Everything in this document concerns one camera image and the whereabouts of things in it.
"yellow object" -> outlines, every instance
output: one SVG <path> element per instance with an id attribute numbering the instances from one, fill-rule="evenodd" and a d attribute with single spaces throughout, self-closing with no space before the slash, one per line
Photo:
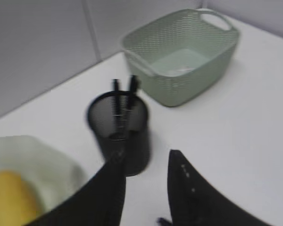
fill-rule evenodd
<path id="1" fill-rule="evenodd" d="M 21 177 L 0 172 L 0 226 L 22 226 L 40 214 L 37 201 Z"/>

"white wall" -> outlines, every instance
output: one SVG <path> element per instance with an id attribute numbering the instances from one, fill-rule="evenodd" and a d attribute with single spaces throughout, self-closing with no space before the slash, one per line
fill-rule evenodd
<path id="1" fill-rule="evenodd" d="M 103 59 L 120 50 L 120 40 L 132 29 L 168 13 L 198 8 L 202 0 L 86 0 Z"/>
<path id="2" fill-rule="evenodd" d="M 283 36 L 283 0 L 205 1 Z M 132 29 L 201 5 L 202 0 L 0 0 L 0 115 L 116 53 Z"/>
<path id="3" fill-rule="evenodd" d="M 80 0 L 0 0 L 0 115 L 96 62 Z"/>
<path id="4" fill-rule="evenodd" d="M 283 0 L 209 0 L 209 7 L 283 36 Z"/>

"green plastic basket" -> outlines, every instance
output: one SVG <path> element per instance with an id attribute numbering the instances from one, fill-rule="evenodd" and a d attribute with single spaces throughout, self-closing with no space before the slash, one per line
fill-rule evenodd
<path id="1" fill-rule="evenodd" d="M 229 30 L 203 20 L 203 14 L 223 19 Z M 171 107 L 197 96 L 225 73 L 238 39 L 238 30 L 217 12 L 185 9 L 133 31 L 122 46 L 142 89 Z"/>

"white desk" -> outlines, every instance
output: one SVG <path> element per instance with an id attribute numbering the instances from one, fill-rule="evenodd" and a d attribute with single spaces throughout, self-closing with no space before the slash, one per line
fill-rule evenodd
<path id="1" fill-rule="evenodd" d="M 283 226 L 283 39 L 233 20 L 242 38 L 226 75 L 178 108 L 142 91 L 150 107 L 153 156 L 128 178 L 121 226 L 170 218 L 168 152 L 180 149 L 219 191 L 257 217 Z M 0 119 L 0 136 L 32 135 L 67 153 L 91 177 L 103 164 L 85 123 L 88 104 L 128 80 L 122 54 L 93 67 Z"/>

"pen holder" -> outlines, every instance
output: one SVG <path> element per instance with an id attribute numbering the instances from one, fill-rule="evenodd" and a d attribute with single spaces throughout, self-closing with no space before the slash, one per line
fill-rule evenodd
<path id="1" fill-rule="evenodd" d="M 115 98 L 119 98 L 116 114 Z M 108 161 L 115 152 L 125 151 L 125 174 L 134 176 L 142 172 L 150 159 L 148 119 L 145 103 L 132 94 L 134 105 L 128 111 L 128 91 L 111 91 L 97 97 L 89 106 L 87 121 L 92 129 L 103 157 Z"/>

